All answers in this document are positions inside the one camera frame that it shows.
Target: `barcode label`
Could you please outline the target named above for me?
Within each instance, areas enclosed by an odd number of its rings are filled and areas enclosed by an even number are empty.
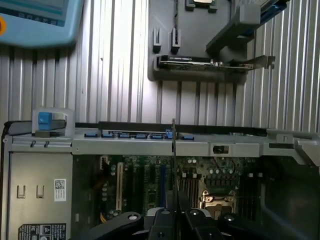
[[[67,201],[67,180],[55,179],[54,180],[54,201],[65,202]]]

